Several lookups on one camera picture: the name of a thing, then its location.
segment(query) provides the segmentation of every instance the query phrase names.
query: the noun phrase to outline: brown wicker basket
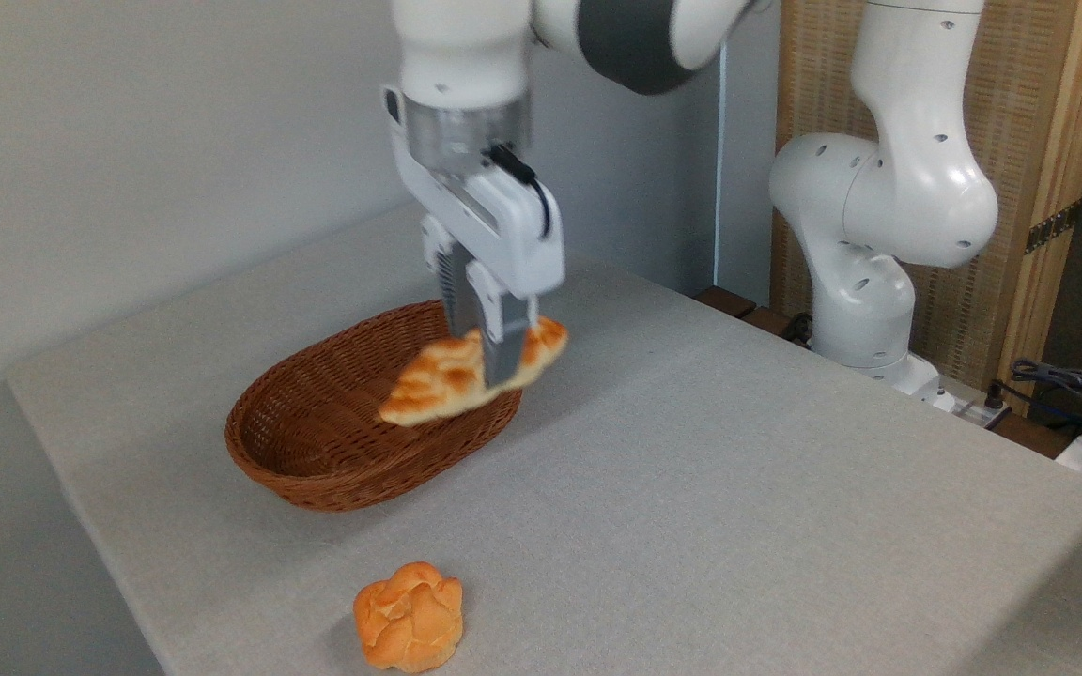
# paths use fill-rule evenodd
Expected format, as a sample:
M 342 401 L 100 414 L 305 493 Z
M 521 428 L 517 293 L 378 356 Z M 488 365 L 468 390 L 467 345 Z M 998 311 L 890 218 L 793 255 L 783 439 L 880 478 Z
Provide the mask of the brown wicker basket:
M 454 466 L 507 426 L 519 390 L 417 427 L 378 419 L 404 366 L 447 332 L 441 303 L 430 301 L 289 356 L 233 407 L 224 427 L 233 461 L 288 503 L 316 511 L 390 501 Z

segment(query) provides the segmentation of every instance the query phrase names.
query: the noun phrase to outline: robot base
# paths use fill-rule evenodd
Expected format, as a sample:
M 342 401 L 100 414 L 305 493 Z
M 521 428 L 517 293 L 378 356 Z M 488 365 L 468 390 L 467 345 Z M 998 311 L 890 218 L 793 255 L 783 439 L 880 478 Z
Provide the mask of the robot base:
M 855 371 L 885 382 L 914 399 L 931 403 L 946 412 L 954 410 L 954 397 L 941 386 L 941 375 L 927 360 L 909 353 L 898 362 L 876 368 L 856 368 Z

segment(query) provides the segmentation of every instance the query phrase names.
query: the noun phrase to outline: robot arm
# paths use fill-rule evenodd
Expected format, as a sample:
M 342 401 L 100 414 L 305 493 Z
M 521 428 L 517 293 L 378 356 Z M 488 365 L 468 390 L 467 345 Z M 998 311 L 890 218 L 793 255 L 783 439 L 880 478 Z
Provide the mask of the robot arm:
M 557 202 L 517 155 L 529 144 L 533 39 L 660 94 L 713 59 L 749 1 L 392 0 L 395 163 L 430 212 L 424 257 L 450 333 L 480 329 L 489 388 L 514 375 L 538 296 L 566 274 Z
M 915 294 L 899 262 L 961 266 L 995 228 L 962 110 L 982 5 L 869 0 L 850 80 L 879 142 L 809 133 L 770 172 L 812 274 L 813 350 L 941 408 L 936 369 L 909 354 Z

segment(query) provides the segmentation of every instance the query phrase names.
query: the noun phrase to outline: basket rim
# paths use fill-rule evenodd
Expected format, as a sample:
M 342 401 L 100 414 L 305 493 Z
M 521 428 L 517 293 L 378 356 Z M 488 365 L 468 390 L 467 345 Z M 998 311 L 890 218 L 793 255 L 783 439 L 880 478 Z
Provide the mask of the basket rim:
M 309 344 L 308 346 L 302 347 L 302 349 L 294 352 L 293 354 L 287 356 L 287 358 L 280 359 L 274 366 L 266 369 L 264 373 L 258 376 L 256 381 L 245 389 L 245 393 L 233 403 L 232 410 L 228 411 L 226 421 L 224 421 L 224 441 L 226 441 L 228 454 L 232 456 L 233 462 L 240 467 L 241 472 L 245 472 L 250 479 L 256 480 L 262 487 L 269 488 L 272 491 L 281 495 L 283 500 L 288 500 L 280 488 L 289 488 L 289 485 L 295 485 L 295 487 L 309 489 L 313 487 L 317 488 L 329 488 L 333 487 L 339 479 L 343 479 L 347 475 L 345 469 L 334 469 L 322 474 L 311 474 L 311 475 L 296 475 L 296 474 L 283 474 L 270 469 L 262 463 L 258 462 L 256 459 L 250 453 L 249 449 L 246 448 L 245 441 L 241 440 L 241 430 L 245 428 L 246 416 L 249 414 L 250 408 L 261 401 L 263 395 L 267 390 L 278 384 L 282 380 L 283 375 L 287 373 L 293 373 L 298 366 L 303 363 L 306 356 L 312 355 L 314 352 L 327 349 L 329 343 L 334 343 L 343 337 L 343 335 L 353 334 L 364 329 L 369 329 L 370 324 L 379 323 L 385 321 L 387 316 L 392 314 L 409 314 L 409 313 L 422 313 L 422 312 L 437 312 L 443 308 L 441 301 L 430 300 L 422 301 L 421 303 L 409 303 L 400 305 L 398 308 L 392 308 L 382 313 L 377 314 L 377 316 L 369 317 L 368 319 L 361 320 L 356 324 L 343 329 L 339 333 L 331 334 L 329 337 L 324 337 L 321 341 Z M 485 407 L 476 409 L 476 411 L 492 410 L 499 411 L 504 409 L 510 409 L 506 419 L 511 421 L 515 417 L 516 410 L 519 407 L 520 401 L 520 390 L 511 390 L 511 393 L 503 393 L 499 397 L 494 398 L 491 402 L 486 403 Z M 473 414 L 475 411 L 467 411 L 466 414 Z M 477 448 L 472 449 L 467 452 L 474 452 Z M 394 474 L 397 467 L 407 465 L 409 459 L 399 459 L 399 461 L 386 463 L 385 466 L 379 467 L 379 470 L 374 478 L 370 480 L 378 480 L 382 476 Z M 370 467 L 378 466 L 378 463 L 370 463 Z

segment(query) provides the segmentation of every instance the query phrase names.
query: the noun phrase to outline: bread roll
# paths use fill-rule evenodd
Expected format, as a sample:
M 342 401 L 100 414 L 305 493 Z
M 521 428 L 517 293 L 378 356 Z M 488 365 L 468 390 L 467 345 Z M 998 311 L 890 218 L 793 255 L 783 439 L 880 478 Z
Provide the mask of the bread roll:
M 462 638 L 462 582 L 408 564 L 357 594 L 353 620 L 370 666 L 428 672 L 453 658 Z
M 486 388 L 478 330 L 465 337 L 441 337 L 428 343 L 403 369 L 379 416 L 404 427 L 453 417 L 492 401 L 501 393 L 525 388 L 566 349 L 566 327 L 539 317 L 524 337 L 516 375 L 498 388 Z

